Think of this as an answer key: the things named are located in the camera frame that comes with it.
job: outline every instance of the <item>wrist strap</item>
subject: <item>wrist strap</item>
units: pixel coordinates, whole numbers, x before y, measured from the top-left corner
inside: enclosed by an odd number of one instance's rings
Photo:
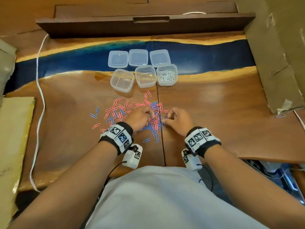
[[[101,141],[107,141],[113,144],[117,149],[117,155],[126,153],[133,142],[133,130],[125,122],[118,122],[116,125],[110,126],[103,134],[101,134]]]
[[[208,148],[214,145],[221,145],[220,140],[215,137],[207,128],[194,127],[186,136],[185,146],[196,156],[197,154],[204,158]]]

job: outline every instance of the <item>forearm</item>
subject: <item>forearm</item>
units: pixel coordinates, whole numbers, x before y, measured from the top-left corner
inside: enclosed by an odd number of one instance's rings
[[[305,228],[305,207],[220,145],[204,155],[231,201],[269,228]]]
[[[100,142],[46,188],[10,225],[11,228],[79,228],[103,188],[117,156]]]

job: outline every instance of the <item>person's left hand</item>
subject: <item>person's left hand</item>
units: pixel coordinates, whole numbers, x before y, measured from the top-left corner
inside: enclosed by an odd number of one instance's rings
[[[144,126],[148,126],[150,115],[155,118],[155,112],[149,106],[141,106],[133,110],[127,118],[125,123],[132,127],[133,131],[141,130]]]

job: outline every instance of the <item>empty plastic container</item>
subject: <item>empty plastic container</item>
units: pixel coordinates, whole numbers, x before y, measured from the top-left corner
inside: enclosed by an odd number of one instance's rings
[[[146,66],[148,64],[148,51],[131,49],[129,51],[128,64],[130,66]]]
[[[108,57],[108,66],[113,68],[124,68],[128,65],[127,51],[110,51]]]
[[[132,89],[135,76],[132,72],[123,69],[116,69],[110,80],[111,86],[119,91],[128,93]]]
[[[168,78],[169,81],[165,81],[164,78],[161,79],[161,75],[160,75],[161,72],[166,72],[166,73],[170,74],[169,78]],[[175,64],[158,66],[157,74],[158,74],[158,84],[160,86],[172,86],[178,80],[178,71],[177,71],[177,66]]]
[[[152,65],[140,66],[135,69],[135,78],[140,88],[149,88],[156,84],[157,75]]]
[[[170,55],[168,54],[167,50],[151,51],[149,56],[154,67],[170,64]]]

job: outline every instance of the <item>pile of paper clips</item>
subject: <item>pile of paper clips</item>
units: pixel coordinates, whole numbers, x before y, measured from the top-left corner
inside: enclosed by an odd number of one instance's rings
[[[173,70],[159,71],[158,78],[160,81],[175,81],[175,72]]]
[[[139,131],[143,131],[143,130],[150,130],[152,132],[152,135],[154,136],[154,138],[156,139],[156,142],[159,143],[159,135],[158,135],[158,131],[161,130],[162,128],[162,122],[161,122],[161,112],[164,113],[168,113],[168,110],[163,110],[162,108],[162,103],[158,103],[158,101],[150,103],[147,100],[147,96],[151,97],[151,93],[149,90],[147,90],[144,94],[144,102],[142,103],[130,103],[128,104],[128,100],[125,102],[124,106],[121,104],[118,104],[118,106],[116,107],[117,103],[122,101],[124,99],[124,97],[118,98],[114,101],[113,105],[111,108],[106,109],[106,115],[104,117],[104,119],[106,120],[106,123],[111,126],[114,124],[114,120],[116,119],[117,121],[123,121],[129,113],[131,113],[132,111],[127,111],[128,109],[130,109],[132,107],[132,109],[136,109],[137,107],[140,106],[150,106],[154,112],[156,117],[154,119],[152,119],[150,117],[150,121],[148,123],[148,126],[145,126],[143,129],[139,130]],[[96,107],[96,115],[99,114],[99,109],[98,107]],[[90,113],[90,116],[97,119],[97,116]],[[99,127],[101,124],[96,124],[92,127],[92,129],[95,129],[97,127]],[[147,138],[145,140],[143,140],[143,143],[150,141],[150,138]]]

